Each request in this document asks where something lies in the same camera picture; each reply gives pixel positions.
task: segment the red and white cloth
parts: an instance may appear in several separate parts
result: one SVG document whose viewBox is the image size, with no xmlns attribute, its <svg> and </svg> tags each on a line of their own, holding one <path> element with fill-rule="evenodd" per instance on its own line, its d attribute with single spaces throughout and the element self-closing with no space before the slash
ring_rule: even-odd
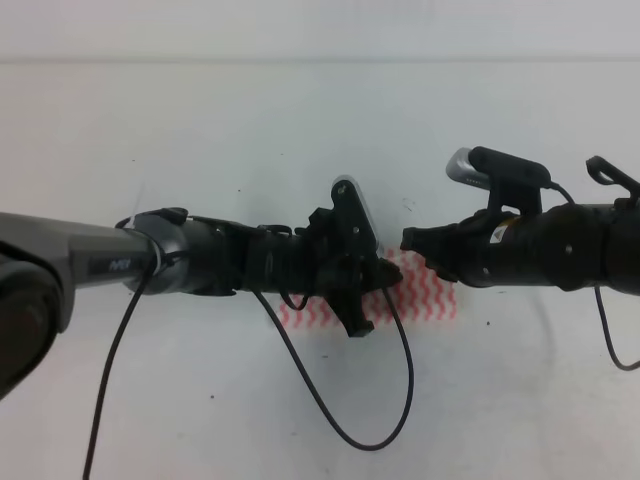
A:
<svg viewBox="0 0 640 480">
<path fill-rule="evenodd" d="M 403 252 L 399 248 L 389 248 L 385 250 L 384 258 L 400 267 L 404 277 L 402 282 L 389 289 L 403 323 L 441 322 L 456 317 L 454 284 L 441 280 L 433 270 L 426 268 L 420 255 Z M 298 304 L 302 296 L 292 295 L 291 299 Z M 362 309 L 367 319 L 376 327 L 393 323 L 391 311 L 380 290 L 362 297 Z M 276 313 L 287 329 L 328 328 L 340 325 L 327 302 L 320 297 L 311 297 L 307 306 L 299 312 L 291 310 L 280 300 Z"/>
</svg>

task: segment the black plastic bracket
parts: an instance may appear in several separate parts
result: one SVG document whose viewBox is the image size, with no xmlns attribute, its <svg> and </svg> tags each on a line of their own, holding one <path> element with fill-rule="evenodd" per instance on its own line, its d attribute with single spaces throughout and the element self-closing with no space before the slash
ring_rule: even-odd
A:
<svg viewBox="0 0 640 480">
<path fill-rule="evenodd" d="M 542 213 L 540 189 L 549 188 L 551 174 L 543 165 L 485 147 L 469 152 L 469 163 L 489 177 L 489 214 L 503 206 L 520 210 L 522 215 Z"/>
<path fill-rule="evenodd" d="M 604 158 L 595 156 L 587 160 L 587 172 L 600 185 L 619 185 L 629 192 L 630 198 L 618 199 L 616 207 L 636 208 L 640 198 L 640 183 L 614 167 Z"/>
</svg>

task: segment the white wall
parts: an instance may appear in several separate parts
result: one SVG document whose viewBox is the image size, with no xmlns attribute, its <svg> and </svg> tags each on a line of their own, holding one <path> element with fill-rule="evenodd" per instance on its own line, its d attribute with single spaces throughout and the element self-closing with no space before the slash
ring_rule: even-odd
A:
<svg viewBox="0 0 640 480">
<path fill-rule="evenodd" d="M 611 201 L 620 192 L 583 162 L 601 154 L 640 176 L 639 84 L 635 63 L 4 65 L 0 205 L 111 225 L 144 184 L 145 209 L 305 225 L 348 173 L 393 245 L 403 227 L 458 221 L 486 201 L 446 179 L 460 146 L 544 162 L 578 201 Z M 414 406 L 376 454 L 334 434 L 250 296 L 144 299 L 116 359 L 93 478 L 637 478 L 639 377 L 607 358 L 592 293 L 457 294 L 456 321 L 410 328 Z M 128 298 L 81 291 L 69 330 L 0 403 L 6 478 L 80 477 Z M 637 299 L 606 299 L 630 360 Z M 406 387 L 396 332 L 293 341 L 347 431 L 386 435 Z"/>
<path fill-rule="evenodd" d="M 638 56 L 633 0 L 2 0 L 0 58 Z"/>
</svg>

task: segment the black cable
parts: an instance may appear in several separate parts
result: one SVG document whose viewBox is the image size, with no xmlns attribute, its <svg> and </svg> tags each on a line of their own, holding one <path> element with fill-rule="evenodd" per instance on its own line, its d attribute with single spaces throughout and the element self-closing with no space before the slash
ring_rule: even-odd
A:
<svg viewBox="0 0 640 480">
<path fill-rule="evenodd" d="M 596 304 L 598 305 L 598 311 L 600 312 L 600 320 L 602 320 L 602 330 L 604 331 L 604 340 L 607 342 L 607 350 L 609 351 L 609 356 L 613 361 L 614 365 L 618 367 L 620 370 L 624 370 L 625 372 L 631 372 L 640 368 L 640 360 L 631 365 L 625 365 L 620 362 L 618 359 L 618 355 L 616 355 L 616 350 L 613 348 L 613 342 L 611 341 L 611 335 L 609 334 L 609 324 L 607 322 L 607 314 L 604 311 L 604 305 L 602 304 L 602 295 L 600 294 L 600 287 L 594 287 L 593 289 L 596 292 Z"/>
<path fill-rule="evenodd" d="M 140 284 L 136 289 L 133 297 L 131 297 L 131 301 L 129 302 L 129 306 L 122 317 L 122 321 L 120 322 L 120 326 L 118 327 L 118 331 L 116 332 L 115 337 L 113 338 L 113 342 L 111 343 L 111 348 L 109 349 L 109 354 L 107 355 L 107 361 L 104 364 L 104 370 L 102 372 L 102 380 L 100 380 L 100 388 L 98 390 L 98 398 L 96 400 L 96 408 L 93 414 L 93 424 L 91 425 L 91 436 L 89 437 L 89 448 L 87 449 L 87 457 L 84 463 L 84 472 L 82 474 L 83 480 L 89 480 L 89 476 L 91 475 L 91 466 L 93 465 L 93 456 L 96 451 L 96 442 L 98 440 L 98 429 L 100 428 L 100 417 L 102 415 L 102 407 L 104 405 L 105 394 L 107 393 L 107 383 L 109 382 L 109 374 L 111 373 L 111 367 L 113 366 L 113 359 L 116 356 L 116 351 L 118 350 L 118 346 L 120 345 L 120 340 L 122 340 L 122 336 L 124 335 L 124 331 L 129 324 L 129 320 L 131 320 L 131 315 L 138 304 L 138 300 L 142 296 L 149 280 L 153 277 L 153 273 L 156 269 L 156 260 L 153 259 L 149 262 L 149 265 L 144 270 L 142 274 L 142 279 L 140 280 Z"/>
<path fill-rule="evenodd" d="M 402 415 L 400 416 L 400 421 L 398 422 L 396 427 L 393 429 L 391 434 L 386 439 L 384 439 L 382 442 L 377 443 L 375 445 L 364 445 L 360 442 L 355 441 L 353 438 L 347 435 L 347 433 L 342 429 L 342 427 L 340 427 L 340 425 L 338 425 L 338 422 L 336 422 L 335 418 L 333 418 L 333 415 L 331 415 L 331 412 L 329 412 L 329 409 L 327 408 L 324 401 L 322 400 L 322 397 L 318 393 L 318 390 L 316 389 L 315 385 L 311 381 L 311 378 L 309 377 L 307 370 L 304 368 L 304 365 L 302 364 L 302 361 L 300 360 L 300 357 L 298 356 L 296 349 L 293 347 L 293 344 L 291 343 L 291 340 L 289 339 L 287 332 L 285 331 L 284 327 L 280 323 L 280 320 L 278 320 L 278 317 L 276 313 L 273 311 L 273 308 L 271 308 L 271 305 L 269 305 L 269 302 L 267 302 L 267 300 L 264 298 L 264 295 L 262 295 L 262 293 L 258 292 L 257 290 L 251 290 L 251 291 L 256 296 L 258 301 L 262 304 L 264 309 L 267 311 L 267 314 L 271 318 L 271 321 L 278 329 L 278 333 L 280 333 L 280 336 L 282 337 L 282 340 L 284 341 L 284 344 L 287 347 L 287 350 L 289 350 L 289 353 L 291 354 L 291 358 L 293 358 L 293 361 L 296 364 L 296 367 L 298 367 L 298 371 L 300 372 L 300 375 L 302 375 L 302 379 L 304 380 L 304 383 L 307 384 L 307 388 L 309 388 L 309 391 L 311 392 L 313 399 L 316 401 L 316 403 L 318 404 L 318 407 L 320 407 L 320 410 L 322 411 L 322 414 L 325 416 L 325 418 L 327 419 L 329 424 L 333 427 L 333 429 L 337 432 L 337 434 L 340 435 L 340 437 L 352 447 L 357 448 L 358 450 L 364 450 L 367 452 L 375 452 L 376 450 L 382 450 L 391 442 L 393 442 L 395 438 L 398 436 L 398 434 L 400 433 L 400 431 L 402 430 L 402 427 L 404 427 L 405 422 L 407 421 L 407 416 L 409 415 L 409 410 L 411 409 L 411 401 L 413 400 L 414 379 L 413 379 L 413 360 L 411 359 L 411 349 L 409 348 L 407 335 L 404 332 L 404 328 L 402 327 L 402 323 L 400 322 L 398 312 L 396 311 L 396 307 L 393 304 L 393 301 L 391 300 L 391 297 L 389 296 L 389 292 L 387 291 L 387 289 L 382 288 L 382 293 L 384 294 L 384 298 L 386 299 L 387 304 L 389 305 L 389 309 L 391 310 L 393 319 L 395 320 L 396 326 L 398 327 L 398 333 L 400 334 L 400 339 L 402 340 L 402 346 L 404 347 L 404 353 L 407 357 L 407 369 L 409 371 L 409 386 L 407 388 L 407 400 L 405 402 Z"/>
<path fill-rule="evenodd" d="M 569 195 L 569 193 L 562 188 L 557 183 L 553 183 L 551 188 L 556 190 L 562 194 L 564 198 L 567 199 L 567 202 L 571 205 L 575 205 L 575 201 Z M 633 370 L 637 370 L 640 368 L 640 360 L 630 365 L 623 364 L 618 355 L 616 354 L 616 349 L 613 347 L 613 341 L 611 340 L 611 333 L 609 332 L 609 321 L 607 320 L 607 313 L 604 309 L 604 304 L 602 303 L 602 294 L 600 292 L 600 286 L 596 285 L 593 287 L 593 291 L 596 295 L 596 305 L 598 306 L 598 312 L 600 313 L 600 321 L 602 322 L 602 331 L 604 332 L 604 341 L 607 344 L 607 351 L 609 352 L 609 356 L 611 357 L 611 361 L 613 364 L 618 367 L 620 370 L 624 370 L 625 372 L 631 372 Z"/>
<path fill-rule="evenodd" d="M 551 186 L 549 188 L 551 190 L 555 190 L 556 192 L 560 192 L 560 194 L 565 198 L 565 200 L 567 200 L 567 203 L 570 203 L 571 205 L 575 205 L 576 204 L 576 202 L 573 200 L 573 197 L 571 195 L 569 195 L 569 192 L 567 192 L 559 184 L 557 184 L 555 182 L 551 182 Z"/>
</svg>

